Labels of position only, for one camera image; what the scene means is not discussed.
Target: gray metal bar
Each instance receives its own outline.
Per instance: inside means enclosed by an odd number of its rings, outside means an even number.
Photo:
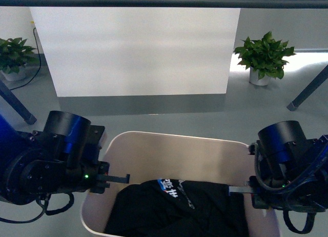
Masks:
[[[307,87],[287,106],[290,111],[297,108],[306,100],[320,85],[328,79],[328,65],[308,84]]]
[[[328,9],[328,0],[0,0],[0,6]]]
[[[3,97],[12,108],[24,119],[27,124],[34,124],[36,118],[25,108],[8,87],[0,80],[0,96]]]
[[[252,187],[234,187],[234,186],[229,186],[229,195],[232,192],[237,192],[237,193],[257,193],[257,191],[252,188]]]

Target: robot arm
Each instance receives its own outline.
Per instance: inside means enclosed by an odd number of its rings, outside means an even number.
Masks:
[[[51,111],[44,130],[32,133],[14,130],[0,116],[0,201],[16,205],[36,201],[49,215],[67,210],[74,202],[73,192],[103,193],[108,181],[128,183],[129,175],[108,176],[109,163],[98,160],[104,133],[103,126],[61,111]],[[55,193],[68,194],[70,202],[63,209],[47,211]]]
[[[251,193],[254,208],[282,210],[291,231],[309,233],[316,213],[328,208],[328,135],[307,140],[297,121],[286,121],[258,136],[250,146],[256,174],[250,177],[250,188],[230,191]],[[302,231],[292,225],[289,211],[307,213]]]

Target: black cable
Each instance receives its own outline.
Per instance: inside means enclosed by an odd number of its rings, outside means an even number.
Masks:
[[[27,84],[29,84],[29,83],[30,83],[30,82],[31,82],[31,81],[37,76],[37,74],[39,73],[39,71],[40,71],[40,69],[41,69],[41,56],[40,56],[39,46],[38,46],[38,44],[37,44],[37,39],[36,39],[36,36],[35,36],[35,31],[36,31],[36,28],[33,29],[33,35],[34,35],[34,39],[35,39],[35,43],[36,43],[37,54],[38,54],[38,56],[39,56],[39,68],[38,68],[36,74],[32,77],[31,80],[29,80],[29,81],[28,81],[27,83],[25,83],[24,85],[21,85],[21,86],[19,86],[19,87],[14,87],[14,88],[10,89],[10,91],[15,90],[15,89],[18,89],[18,88],[21,88],[21,87],[24,87],[24,86],[26,86]]]
[[[314,218],[316,216],[316,213],[308,213],[307,217],[306,217],[306,223],[305,226],[303,228],[303,230],[298,230],[297,228],[294,227],[294,225],[291,222],[291,219],[289,218],[289,211],[288,210],[284,210],[283,211],[283,219],[288,227],[288,229],[294,233],[298,233],[298,234],[307,234],[310,233],[313,225],[314,225]]]
[[[71,192],[67,193],[67,195],[70,197],[70,200],[66,206],[57,210],[46,210],[46,215],[56,215],[64,211],[67,211],[69,208],[71,208],[72,205],[74,204],[74,195]]]
[[[49,198],[50,198],[50,195],[46,196],[46,199],[45,199],[45,203],[44,204],[41,203],[41,200],[40,199],[37,199],[36,200],[37,204],[41,206],[42,212],[38,216],[36,216],[35,218],[33,218],[31,220],[27,220],[27,221],[14,221],[14,220],[9,220],[9,219],[5,219],[5,218],[0,218],[0,222],[11,223],[11,224],[32,223],[32,222],[40,219],[41,216],[43,216],[47,212],[47,208],[48,208],[48,205],[49,205]]]

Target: black clothing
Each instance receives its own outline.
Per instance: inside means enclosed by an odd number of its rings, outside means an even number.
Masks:
[[[118,193],[105,233],[130,237],[247,237],[242,194],[228,185],[153,180]]]

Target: white flower pot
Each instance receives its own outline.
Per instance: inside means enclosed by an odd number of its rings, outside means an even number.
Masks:
[[[256,86],[266,86],[271,77],[265,75],[262,79],[258,79],[258,71],[254,71],[253,68],[250,69],[250,83],[256,85]]]
[[[13,72],[13,73],[10,73],[10,74],[6,74],[6,73],[3,73],[2,70],[1,70],[1,73],[4,75],[6,80],[9,81],[9,82],[19,81],[19,80],[22,80],[26,77],[24,67],[20,67],[18,73]]]

